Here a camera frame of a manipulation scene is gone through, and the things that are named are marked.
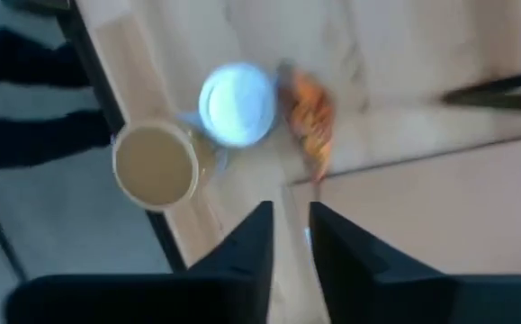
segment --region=coffee mug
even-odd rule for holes
[[[215,165],[208,139],[169,121],[126,125],[112,147],[118,185],[132,201],[155,212],[189,200]]]

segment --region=white lid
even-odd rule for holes
[[[214,71],[200,93],[204,128],[221,144],[245,147],[261,140],[275,117],[274,85],[263,71],[248,63]]]

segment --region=wooden table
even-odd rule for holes
[[[521,136],[521,115],[428,100],[490,71],[521,70],[521,50],[499,54],[520,40],[521,21],[508,19],[521,14],[512,1],[489,13],[452,0],[77,2],[126,122],[194,110],[204,78],[220,64],[247,60],[274,72],[293,59],[334,93],[331,173]],[[499,22],[509,30],[506,43],[491,28]],[[189,203],[166,210],[190,265],[259,202],[274,202],[273,323],[327,320],[287,190],[307,176],[280,125],[258,146],[233,152],[225,174]]]

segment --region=gray floor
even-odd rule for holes
[[[63,39],[53,20],[0,3],[0,25],[51,46]],[[45,119],[97,109],[89,89],[0,85],[0,116]],[[67,273],[166,273],[169,266],[143,211],[117,187],[110,149],[30,169],[0,171],[0,221],[30,277]],[[15,279],[0,251],[0,304]]]

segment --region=mug rim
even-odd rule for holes
[[[128,188],[122,183],[122,180],[120,178],[120,175],[118,173],[118,159],[117,159],[117,153],[120,150],[121,144],[124,139],[126,139],[128,136],[131,135],[134,131],[142,130],[142,129],[158,129],[160,131],[163,131],[167,134],[170,134],[174,136],[184,147],[184,150],[188,154],[188,157],[190,158],[190,161],[192,162],[192,179],[190,182],[190,185],[188,186],[188,190],[184,193],[182,197],[180,197],[175,202],[170,203],[164,203],[164,204],[151,204],[148,202],[143,202],[132,194]],[[112,172],[114,173],[114,177],[116,178],[116,182],[118,183],[118,186],[123,190],[123,192],[130,198],[133,202],[135,202],[137,205],[141,206],[142,208],[153,211],[153,212],[162,212],[165,208],[169,208],[173,205],[176,205],[180,202],[184,202],[188,199],[190,199],[195,190],[196,185],[198,184],[198,157],[196,156],[196,151],[194,149],[194,146],[192,142],[189,140],[189,135],[186,134],[180,127],[174,125],[171,122],[168,121],[140,121],[140,122],[134,122],[130,124],[124,125],[124,127],[118,132],[116,135],[116,139],[114,141],[114,144],[112,145]]]

